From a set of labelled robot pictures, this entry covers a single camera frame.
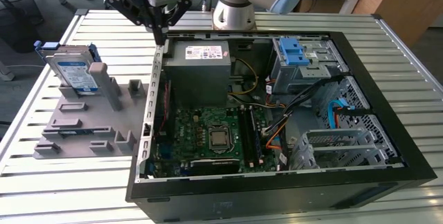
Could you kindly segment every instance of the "metal slatted table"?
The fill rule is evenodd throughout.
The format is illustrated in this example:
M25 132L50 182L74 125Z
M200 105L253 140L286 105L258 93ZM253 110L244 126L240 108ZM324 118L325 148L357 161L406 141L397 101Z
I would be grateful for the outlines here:
M368 15L256 13L258 30L340 31L438 179L358 209L212 221L241 223L440 223L443 216L443 89L382 20ZM210 29L210 15L189 12L174 26ZM115 11L75 15L61 43L98 47L117 81L149 81L154 42ZM0 142L0 219L13 223L149 223L123 201L130 157L34 160L33 147L57 104L58 79L45 66Z

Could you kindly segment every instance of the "blue plastic latch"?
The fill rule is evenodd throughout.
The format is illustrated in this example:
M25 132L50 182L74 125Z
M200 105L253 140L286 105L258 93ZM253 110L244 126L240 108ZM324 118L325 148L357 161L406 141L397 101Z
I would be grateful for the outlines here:
M294 38L280 38L280 50L286 65L309 65L309 60L304 57L302 47Z
M43 60L42 54L39 53L39 50L57 50L59 44L54 42L47 42L41 45L41 41L34 41L33 43L34 51L38 54L39 58Z

